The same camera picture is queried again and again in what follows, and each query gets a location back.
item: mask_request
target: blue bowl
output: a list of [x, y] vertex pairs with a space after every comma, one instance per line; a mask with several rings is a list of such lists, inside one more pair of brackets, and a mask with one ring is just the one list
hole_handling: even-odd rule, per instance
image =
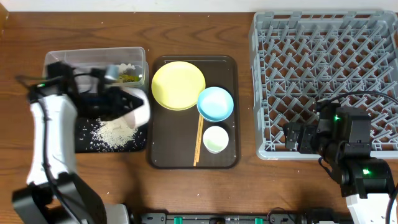
[[231, 115], [234, 110], [234, 100], [223, 88], [210, 87], [200, 93], [197, 106], [205, 120], [219, 122]]

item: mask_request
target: bowl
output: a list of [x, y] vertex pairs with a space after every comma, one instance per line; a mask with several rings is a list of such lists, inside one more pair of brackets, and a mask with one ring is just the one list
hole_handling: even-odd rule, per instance
[[234, 110], [234, 100], [223, 88], [209, 87], [200, 93], [197, 107], [205, 120], [219, 122], [231, 115]]
[[164, 108], [180, 111], [195, 106], [206, 82], [202, 72], [188, 62], [170, 62], [152, 79], [152, 94]]
[[219, 126], [212, 126], [203, 133], [203, 143], [207, 150], [213, 154], [217, 154], [224, 150], [228, 142], [228, 133]]

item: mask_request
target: wooden chopstick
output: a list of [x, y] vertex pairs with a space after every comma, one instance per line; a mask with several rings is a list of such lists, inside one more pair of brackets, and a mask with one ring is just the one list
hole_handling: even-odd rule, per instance
[[193, 158], [193, 166], [197, 166], [197, 163], [199, 162], [202, 131], [203, 131], [203, 116], [199, 114], [197, 143], [195, 145], [195, 158]]

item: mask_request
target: yellow plate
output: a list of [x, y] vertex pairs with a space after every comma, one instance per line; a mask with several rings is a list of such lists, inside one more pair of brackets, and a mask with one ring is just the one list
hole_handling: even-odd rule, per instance
[[170, 62], [162, 66], [152, 79], [155, 100], [170, 110], [195, 106], [206, 82], [202, 72], [188, 62]]

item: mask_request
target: clear plastic container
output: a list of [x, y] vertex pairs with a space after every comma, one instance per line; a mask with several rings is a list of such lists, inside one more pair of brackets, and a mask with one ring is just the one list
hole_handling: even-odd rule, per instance
[[[135, 67], [136, 82], [115, 83], [113, 85], [147, 90], [148, 82], [145, 50], [142, 47], [118, 47], [107, 49], [60, 50], [47, 53], [44, 60], [43, 76], [47, 76], [46, 65], [64, 61], [76, 68], [77, 73], [89, 72], [91, 68], [105, 68], [107, 65], [131, 64]], [[79, 77], [80, 85], [90, 86], [90, 80]]]

